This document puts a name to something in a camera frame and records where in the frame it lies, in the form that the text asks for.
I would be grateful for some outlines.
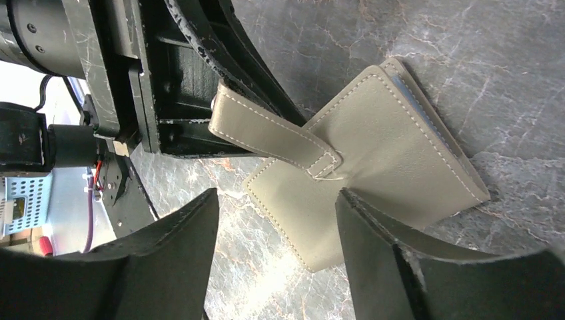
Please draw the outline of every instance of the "red wire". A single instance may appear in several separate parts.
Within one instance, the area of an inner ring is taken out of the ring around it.
[[[94,173],[94,186],[98,185],[98,177],[100,175],[100,168],[102,167],[102,160],[98,160],[96,164],[96,172]]]

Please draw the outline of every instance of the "perforated metal panel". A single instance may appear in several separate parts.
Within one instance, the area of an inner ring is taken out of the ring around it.
[[[4,235],[39,227],[46,222],[51,182],[51,175],[44,178],[6,178],[6,202],[14,201],[14,206],[19,206],[23,201],[23,209],[14,208],[14,218],[16,212],[23,216],[4,224]]]
[[[3,230],[2,226],[4,226],[4,212],[6,206],[6,179],[0,178],[2,181],[2,186],[0,187],[0,228]]]

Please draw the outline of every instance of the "black metal bracket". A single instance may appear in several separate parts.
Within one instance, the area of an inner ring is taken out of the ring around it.
[[[159,220],[128,157],[107,153],[99,179],[104,186],[102,201],[116,237],[124,237]]]
[[[111,43],[104,32],[105,8],[96,1],[62,0],[78,55],[90,86],[99,119],[97,137],[113,140],[135,118],[131,97],[121,89],[125,84]]]

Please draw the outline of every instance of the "gray leather tag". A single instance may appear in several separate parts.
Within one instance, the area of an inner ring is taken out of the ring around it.
[[[341,157],[310,131],[281,119],[233,92],[222,81],[208,130],[263,157],[274,157],[323,179],[341,165]]]
[[[414,228],[490,198],[396,59],[365,69],[301,129],[330,145],[342,164],[312,179],[271,158],[245,188],[312,272],[343,262],[334,208],[343,187]]]

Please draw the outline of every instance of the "black cable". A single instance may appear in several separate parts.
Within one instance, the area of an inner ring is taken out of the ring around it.
[[[52,75],[46,75],[41,80],[41,84],[39,85],[39,105],[34,109],[35,112],[38,112],[45,106],[45,102],[47,100],[47,84],[51,78],[53,78]]]
[[[75,90],[73,89],[73,86],[71,84],[71,81],[69,80],[69,77],[63,77],[63,82],[65,83],[65,86],[67,87],[67,90],[69,91],[69,94],[71,95],[71,98],[73,99],[75,107],[77,108],[79,113],[82,114],[83,113],[83,106],[81,105],[79,98],[77,98],[77,94],[75,93]]]

